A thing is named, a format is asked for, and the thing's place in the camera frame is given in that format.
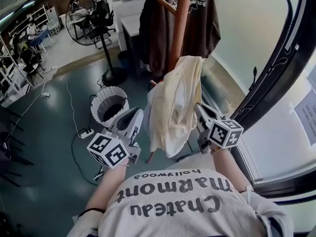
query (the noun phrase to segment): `standing fan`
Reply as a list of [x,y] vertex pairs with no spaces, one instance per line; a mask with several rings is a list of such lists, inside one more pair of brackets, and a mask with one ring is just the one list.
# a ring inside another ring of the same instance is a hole
[[113,11],[107,0],[70,0],[66,13],[66,27],[71,38],[81,45],[96,45],[101,41],[110,69],[102,76],[103,84],[115,86],[124,82],[127,72],[122,67],[113,68],[111,58],[104,41],[113,25]]

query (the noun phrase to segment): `mesh basket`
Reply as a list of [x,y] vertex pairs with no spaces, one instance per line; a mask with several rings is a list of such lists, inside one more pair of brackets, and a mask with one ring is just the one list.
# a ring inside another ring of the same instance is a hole
[[105,127],[110,127],[114,119],[128,109],[126,93],[114,86],[99,91],[91,103],[94,119]]

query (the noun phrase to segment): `teal floor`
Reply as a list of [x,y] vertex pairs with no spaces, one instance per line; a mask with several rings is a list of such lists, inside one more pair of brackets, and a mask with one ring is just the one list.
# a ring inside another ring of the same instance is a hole
[[[119,65],[117,59],[113,59],[112,62]],[[106,68],[106,60],[100,60],[49,81],[44,91],[50,93],[50,98],[38,98],[19,122],[24,132],[18,129],[14,131],[14,136],[25,143],[20,155],[32,161],[34,166],[24,166],[15,162],[11,164],[9,170],[22,175],[12,178],[21,187],[1,180],[0,211],[6,212],[14,225],[22,224],[33,237],[66,236],[73,225],[72,216],[84,210],[96,188],[83,179],[72,158],[71,141],[76,129],[65,77],[73,97],[78,129],[81,129],[88,126],[89,97],[99,91],[97,80]],[[148,81],[147,78],[136,79],[130,76],[120,85],[127,94],[131,108],[145,108]],[[10,109],[22,114],[41,90],[42,87],[32,90],[12,104]],[[102,130],[102,126],[94,120],[91,122],[91,128],[96,132]],[[86,149],[92,138],[76,138],[74,142],[77,161],[90,181],[93,181],[93,176],[100,168],[100,164]],[[193,143],[195,139],[191,140],[190,145],[196,150],[197,145]],[[150,164],[146,164],[150,155],[150,141],[143,129],[140,130],[136,141],[142,152],[137,164],[131,164],[127,168],[127,177],[147,170],[163,169],[175,162],[174,158],[168,159],[164,152],[156,151]],[[175,158],[190,152],[191,149],[186,144]]]

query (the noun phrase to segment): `brown jacket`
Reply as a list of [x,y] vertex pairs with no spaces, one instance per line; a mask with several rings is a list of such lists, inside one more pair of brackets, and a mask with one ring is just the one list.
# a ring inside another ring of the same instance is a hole
[[[166,0],[176,7],[178,0]],[[154,76],[168,68],[175,16],[155,1],[149,29],[149,65]],[[214,0],[191,0],[182,56],[208,57],[221,39]]]

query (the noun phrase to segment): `power strip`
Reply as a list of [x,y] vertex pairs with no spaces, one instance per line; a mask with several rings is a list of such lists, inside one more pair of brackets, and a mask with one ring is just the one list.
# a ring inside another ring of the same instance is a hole
[[85,139],[86,137],[90,136],[93,133],[94,133],[93,129],[90,129],[89,131],[81,134],[81,139]]

